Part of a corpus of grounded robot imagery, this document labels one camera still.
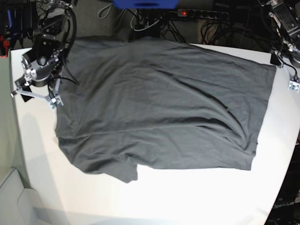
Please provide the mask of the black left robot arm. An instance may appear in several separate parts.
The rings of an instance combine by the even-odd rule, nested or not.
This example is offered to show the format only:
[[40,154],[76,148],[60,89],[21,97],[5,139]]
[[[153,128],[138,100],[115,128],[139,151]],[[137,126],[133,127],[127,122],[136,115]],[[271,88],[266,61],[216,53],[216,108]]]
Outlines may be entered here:
[[300,67],[300,14],[296,10],[298,0],[260,0],[259,4],[268,9],[269,17],[277,25],[286,57],[296,68]]

